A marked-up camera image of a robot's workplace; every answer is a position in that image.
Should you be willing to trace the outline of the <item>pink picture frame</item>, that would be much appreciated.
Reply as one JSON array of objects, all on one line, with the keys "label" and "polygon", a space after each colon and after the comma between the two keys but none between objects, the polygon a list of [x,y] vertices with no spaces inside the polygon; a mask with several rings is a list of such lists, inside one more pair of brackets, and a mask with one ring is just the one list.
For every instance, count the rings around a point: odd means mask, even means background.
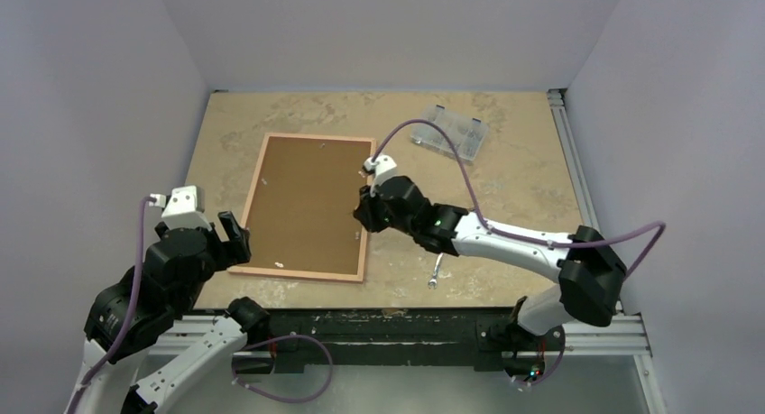
[{"label": "pink picture frame", "polygon": [[361,283],[368,234],[354,219],[373,138],[267,133],[244,203],[252,258],[233,274]]}]

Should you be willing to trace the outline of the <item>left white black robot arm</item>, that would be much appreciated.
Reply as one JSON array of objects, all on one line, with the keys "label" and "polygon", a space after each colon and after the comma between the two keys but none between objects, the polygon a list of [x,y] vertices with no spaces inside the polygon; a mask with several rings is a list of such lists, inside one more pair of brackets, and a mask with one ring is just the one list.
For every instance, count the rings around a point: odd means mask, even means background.
[{"label": "left white black robot arm", "polygon": [[233,300],[201,338],[161,369],[137,372],[161,335],[196,304],[218,271],[249,262],[249,232],[229,212],[215,229],[159,223],[158,242],[116,284],[94,300],[85,324],[83,364],[68,413],[165,413],[214,364],[238,349],[261,348],[270,315],[247,297]]}]

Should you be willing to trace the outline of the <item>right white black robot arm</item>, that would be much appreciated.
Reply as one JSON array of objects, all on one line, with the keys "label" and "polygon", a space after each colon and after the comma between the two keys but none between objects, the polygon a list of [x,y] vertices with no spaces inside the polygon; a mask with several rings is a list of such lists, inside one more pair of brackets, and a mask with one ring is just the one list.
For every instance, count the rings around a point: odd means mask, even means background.
[{"label": "right white black robot arm", "polygon": [[602,238],[589,226],[566,234],[484,221],[475,210],[430,202],[405,176],[361,187],[354,217],[370,233],[392,228],[430,253],[485,258],[552,281],[513,308],[506,335],[519,348],[571,321],[608,327],[616,313],[626,267],[610,246],[587,246]]}]

